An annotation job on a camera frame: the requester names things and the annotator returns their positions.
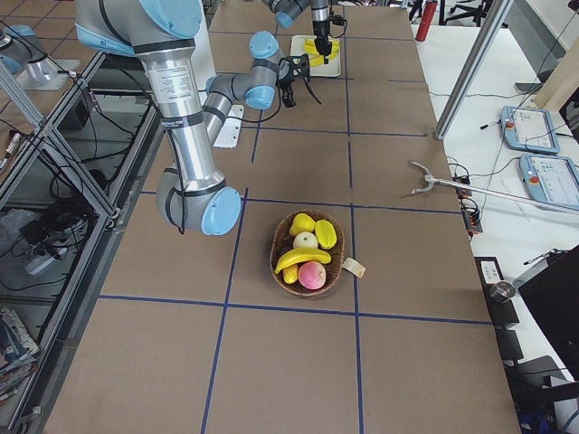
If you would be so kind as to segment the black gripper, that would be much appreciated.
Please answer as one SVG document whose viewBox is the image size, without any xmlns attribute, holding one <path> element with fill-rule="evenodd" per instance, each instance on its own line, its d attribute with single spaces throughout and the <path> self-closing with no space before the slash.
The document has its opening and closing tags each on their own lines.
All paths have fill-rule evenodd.
<svg viewBox="0 0 579 434">
<path fill-rule="evenodd" d="M 329 20 L 313 21 L 314 44 L 318 54 L 328 57 L 331 53 L 331 41 L 329 40 L 330 22 Z"/>
<path fill-rule="evenodd" d="M 286 108 L 294 108 L 297 105 L 291 87 L 294 80 L 302 80 L 311 98 L 322 105 L 321 100 L 310 86 L 310 62 L 306 53 L 299 56 L 282 57 L 279 66 L 278 87 L 281 89 L 281 99 Z"/>
</svg>

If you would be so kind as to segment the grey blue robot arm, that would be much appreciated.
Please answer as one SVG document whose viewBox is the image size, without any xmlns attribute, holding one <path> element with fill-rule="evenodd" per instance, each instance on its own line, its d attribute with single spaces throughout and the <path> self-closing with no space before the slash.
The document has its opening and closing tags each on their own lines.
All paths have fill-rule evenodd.
<svg viewBox="0 0 579 434">
<path fill-rule="evenodd" d="M 307 9 L 311 12 L 314 44 L 324 61 L 332 50 L 330 34 L 330 6 L 327 0 L 264 0 L 279 26 L 287 29 Z"/>
<path fill-rule="evenodd" d="M 212 148 L 237 101 L 268 109 L 276 92 L 294 104 L 291 84 L 308 80 L 309 58 L 287 56 L 272 33 L 249 42 L 252 67 L 242 74 L 216 75 L 202 97 L 195 79 L 195 37 L 206 24 L 198 1 L 79 1 L 76 32 L 95 50 L 136 57 L 143 64 L 174 163 L 157 187 L 157 209 L 180 231 L 224 235 L 237 222 L 242 199 L 217 169 Z"/>
</svg>

